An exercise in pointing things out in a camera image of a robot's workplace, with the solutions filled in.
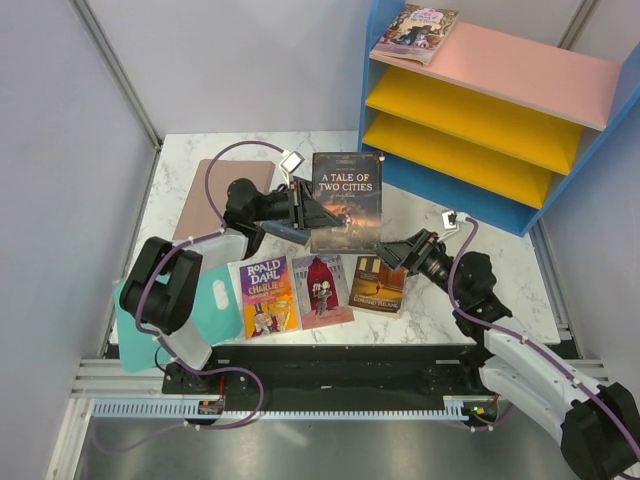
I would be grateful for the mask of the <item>Edward Tulane book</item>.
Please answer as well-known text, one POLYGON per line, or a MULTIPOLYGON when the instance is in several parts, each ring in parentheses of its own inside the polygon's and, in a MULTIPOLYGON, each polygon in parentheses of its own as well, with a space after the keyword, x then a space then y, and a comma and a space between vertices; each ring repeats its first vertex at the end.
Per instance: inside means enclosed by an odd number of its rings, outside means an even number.
POLYGON ((391 269, 379 257, 359 256, 349 297, 357 310, 398 318, 404 299, 406 269, 391 269))

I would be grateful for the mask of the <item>A Tale of Two Cities book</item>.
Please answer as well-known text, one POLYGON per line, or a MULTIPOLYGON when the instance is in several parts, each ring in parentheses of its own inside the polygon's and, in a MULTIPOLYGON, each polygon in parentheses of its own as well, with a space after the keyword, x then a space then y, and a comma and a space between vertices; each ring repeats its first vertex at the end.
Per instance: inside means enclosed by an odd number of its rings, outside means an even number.
POLYGON ((381 240, 384 159, 380 151, 313 154, 314 199, 343 224, 314 229, 312 253, 368 254, 381 240))

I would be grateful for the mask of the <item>pink red Shakespeare story book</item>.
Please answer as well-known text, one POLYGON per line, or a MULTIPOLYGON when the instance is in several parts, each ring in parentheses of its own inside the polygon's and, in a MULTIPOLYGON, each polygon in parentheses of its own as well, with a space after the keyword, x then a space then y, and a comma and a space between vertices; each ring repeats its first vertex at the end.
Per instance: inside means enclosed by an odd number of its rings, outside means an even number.
POLYGON ((309 255, 292 260, 303 330, 349 323, 349 289, 339 255, 309 255))

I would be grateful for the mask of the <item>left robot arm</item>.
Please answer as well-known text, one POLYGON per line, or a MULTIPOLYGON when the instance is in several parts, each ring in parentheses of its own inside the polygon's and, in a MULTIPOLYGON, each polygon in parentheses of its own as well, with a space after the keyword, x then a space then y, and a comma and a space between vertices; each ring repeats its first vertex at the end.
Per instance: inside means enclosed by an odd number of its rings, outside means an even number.
POLYGON ((220 229, 178 243, 159 237, 145 242, 120 293, 120 308, 185 369, 185 382, 196 392, 211 392, 220 378, 208 362, 213 349, 191 319, 200 276, 255 255, 264 221, 286 220, 296 230, 343 226, 346 216, 327 210, 310 188, 309 181, 294 178, 263 194, 240 178, 228 187, 220 229))

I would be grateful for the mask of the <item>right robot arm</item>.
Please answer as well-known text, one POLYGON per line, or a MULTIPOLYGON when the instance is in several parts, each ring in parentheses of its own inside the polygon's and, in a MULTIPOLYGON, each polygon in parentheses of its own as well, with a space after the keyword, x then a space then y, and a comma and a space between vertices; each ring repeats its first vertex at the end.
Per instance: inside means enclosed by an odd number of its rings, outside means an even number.
POLYGON ((487 389, 526 414, 556 441, 579 478, 630 478, 639 463, 633 394, 585 374, 532 336, 495 294, 487 254, 464 244, 451 256, 425 229, 372 249, 389 268, 422 275, 448 295, 458 328, 475 342, 457 371, 465 391, 487 389))

